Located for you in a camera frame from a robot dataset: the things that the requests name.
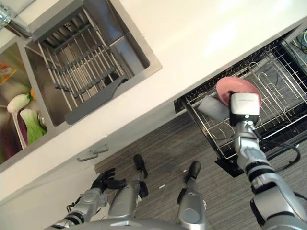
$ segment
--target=stainless steel sink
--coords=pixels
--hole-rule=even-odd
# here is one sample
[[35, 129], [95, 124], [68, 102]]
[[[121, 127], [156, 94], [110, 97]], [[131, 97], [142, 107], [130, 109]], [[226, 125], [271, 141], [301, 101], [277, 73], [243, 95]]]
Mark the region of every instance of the stainless steel sink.
[[[20, 53], [25, 88], [34, 89], [48, 133], [0, 172], [161, 68], [119, 0], [59, 1], [29, 28], [31, 39], [16, 38], [1, 55]], [[0, 104], [10, 93], [20, 92], [1, 93]]]
[[[17, 125], [17, 116], [7, 111], [8, 103], [19, 94], [30, 92], [31, 84], [24, 68], [24, 63], [17, 43], [13, 43], [0, 54], [0, 63], [17, 71], [0, 85], [0, 155], [2, 161], [7, 160], [26, 147], [24, 139]], [[38, 103], [33, 100], [27, 108], [40, 111]]]

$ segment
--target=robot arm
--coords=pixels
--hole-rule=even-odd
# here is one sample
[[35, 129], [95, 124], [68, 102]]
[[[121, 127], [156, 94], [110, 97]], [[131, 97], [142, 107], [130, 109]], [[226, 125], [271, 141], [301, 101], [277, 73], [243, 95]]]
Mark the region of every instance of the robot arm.
[[259, 147], [253, 131], [259, 115], [259, 100], [255, 95], [234, 93], [230, 100], [230, 123], [236, 127], [237, 164], [247, 174], [255, 194], [250, 206], [263, 229], [307, 229], [304, 208]]
[[57, 221], [45, 230], [70, 228], [85, 222], [89, 222], [99, 208], [107, 205], [108, 195], [103, 194], [107, 189], [121, 189], [126, 186], [126, 180], [114, 180], [115, 169], [105, 171], [94, 180], [91, 189], [80, 195], [76, 204], [66, 217]]

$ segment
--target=faucet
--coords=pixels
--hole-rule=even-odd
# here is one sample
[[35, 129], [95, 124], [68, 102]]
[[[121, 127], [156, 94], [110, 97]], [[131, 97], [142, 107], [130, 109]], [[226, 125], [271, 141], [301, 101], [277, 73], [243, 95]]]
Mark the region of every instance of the faucet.
[[0, 4], [0, 28], [2, 27], [23, 38], [30, 38], [32, 36], [28, 27], [11, 17], [9, 8]]

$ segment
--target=drawer handle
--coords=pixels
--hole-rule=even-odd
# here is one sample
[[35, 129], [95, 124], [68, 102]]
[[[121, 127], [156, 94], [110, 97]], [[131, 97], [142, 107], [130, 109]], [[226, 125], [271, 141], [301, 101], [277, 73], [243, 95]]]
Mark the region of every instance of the drawer handle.
[[80, 158], [78, 157], [78, 158], [77, 158], [77, 161], [83, 162], [83, 161], [88, 161], [88, 160], [97, 158], [99, 153], [108, 152], [108, 151], [109, 151], [109, 146], [108, 146], [107, 144], [105, 144], [105, 148], [106, 148], [106, 149], [103, 149], [103, 150], [100, 150], [100, 151], [92, 151], [92, 150], [90, 150], [90, 153], [93, 155], [92, 157], [88, 157], [88, 158], [84, 158], [84, 159], [80, 159]]

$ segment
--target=dishwasher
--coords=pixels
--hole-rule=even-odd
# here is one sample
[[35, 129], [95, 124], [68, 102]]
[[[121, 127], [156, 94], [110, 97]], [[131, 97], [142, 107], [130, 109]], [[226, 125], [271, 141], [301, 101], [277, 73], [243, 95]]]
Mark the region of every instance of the dishwasher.
[[[206, 95], [217, 96], [215, 85], [226, 76], [243, 78], [261, 93], [256, 130], [263, 139], [297, 145], [307, 138], [307, 55], [279, 37], [253, 54], [175, 100], [176, 113], [186, 110], [217, 154], [217, 163], [233, 177], [243, 173], [236, 164], [229, 118], [216, 121], [198, 110]], [[286, 149], [260, 142], [270, 160]]]

